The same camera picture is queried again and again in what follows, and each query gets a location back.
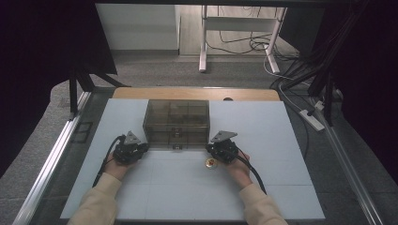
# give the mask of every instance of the beige sleeve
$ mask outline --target beige sleeve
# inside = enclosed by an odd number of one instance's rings
[[[104,172],[97,185],[82,197],[79,209],[68,224],[114,224],[117,211],[115,195],[120,186],[119,180]]]
[[[239,196],[245,204],[244,214],[249,225],[287,225],[276,203],[257,185],[245,187]]]

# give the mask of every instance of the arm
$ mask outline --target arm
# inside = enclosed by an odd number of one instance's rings
[[[239,152],[241,157],[250,157]],[[279,225],[287,224],[282,218],[278,206],[271,197],[253,183],[249,168],[240,160],[226,166],[228,172],[240,186],[239,196],[245,204],[245,218],[250,225]]]
[[[115,195],[130,166],[117,164],[112,154],[108,161],[99,182],[82,197],[79,209],[68,224],[114,224],[117,212]]]

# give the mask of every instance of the black curtain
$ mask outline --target black curtain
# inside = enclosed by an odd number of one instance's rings
[[[0,31],[3,175],[44,114],[55,85],[74,70],[116,74],[116,69],[92,1],[1,1]]]
[[[398,184],[398,3],[372,0],[336,57],[346,120]]]

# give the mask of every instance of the white wall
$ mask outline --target white wall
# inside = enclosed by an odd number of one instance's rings
[[[178,50],[179,6],[96,6],[111,50]]]

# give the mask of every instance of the hand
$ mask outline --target hand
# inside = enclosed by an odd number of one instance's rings
[[[106,163],[104,171],[114,176],[119,181],[122,181],[126,172],[135,165],[135,163],[132,163],[131,165],[123,165],[121,163],[118,163],[114,159],[114,152],[109,154],[107,162],[108,163]]]
[[[242,158],[246,157],[248,160],[250,159],[249,155],[244,154],[241,151],[239,151],[238,156]],[[240,188],[244,189],[253,183],[252,179],[250,178],[250,169],[239,159],[235,159],[234,162],[226,165],[226,169],[235,179]]]

